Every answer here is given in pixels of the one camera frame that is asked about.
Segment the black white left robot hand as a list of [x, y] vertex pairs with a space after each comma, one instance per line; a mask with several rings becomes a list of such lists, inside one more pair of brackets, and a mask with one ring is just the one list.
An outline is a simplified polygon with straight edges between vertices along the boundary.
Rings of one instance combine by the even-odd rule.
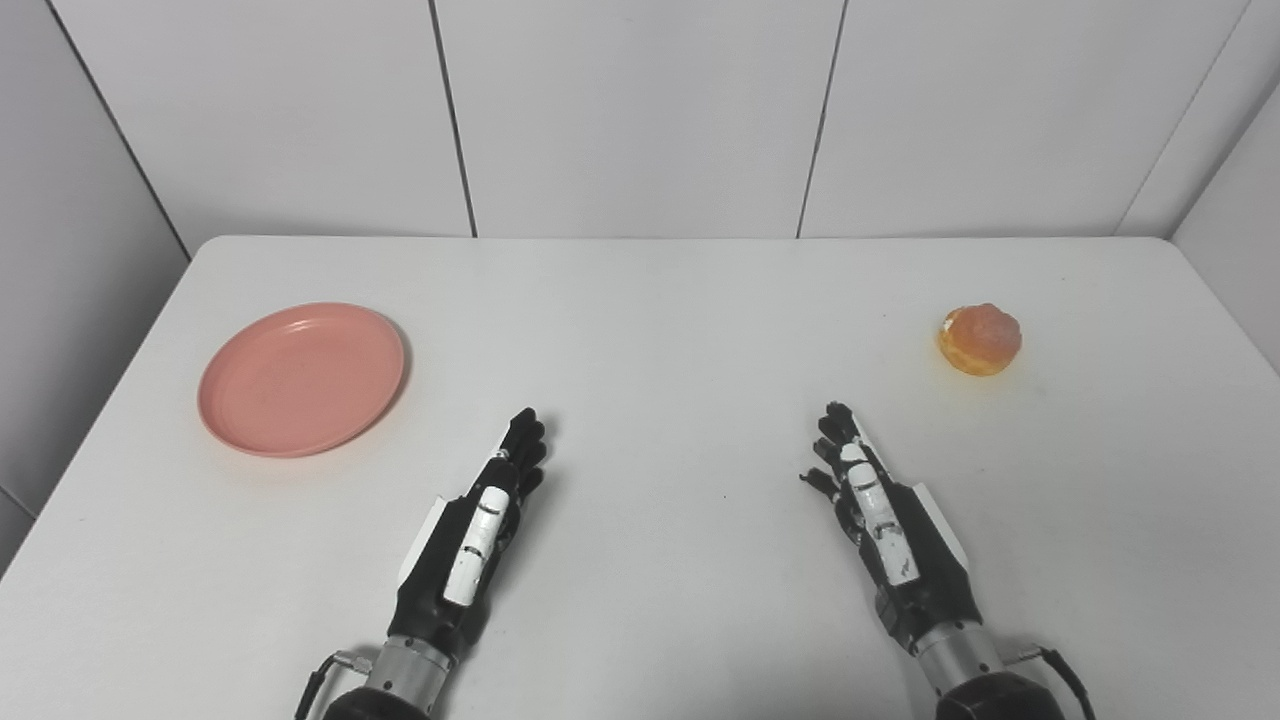
[[529, 496], [544, 480], [545, 434], [536, 411], [524, 409], [467, 492], [430, 511], [425, 544], [397, 591], [389, 637], [422, 641], [449, 656], [477, 643], [492, 579]]

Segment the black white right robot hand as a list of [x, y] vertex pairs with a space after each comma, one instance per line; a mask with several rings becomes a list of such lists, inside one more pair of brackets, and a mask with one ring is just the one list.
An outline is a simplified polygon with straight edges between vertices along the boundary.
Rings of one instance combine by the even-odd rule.
[[827, 404], [818, 428], [813, 450], [826, 466], [800, 478], [827, 498], [855, 544], [886, 633], [915, 655], [937, 626], [980, 624], [969, 573], [925, 501], [925, 487], [891, 477], [847, 405]]

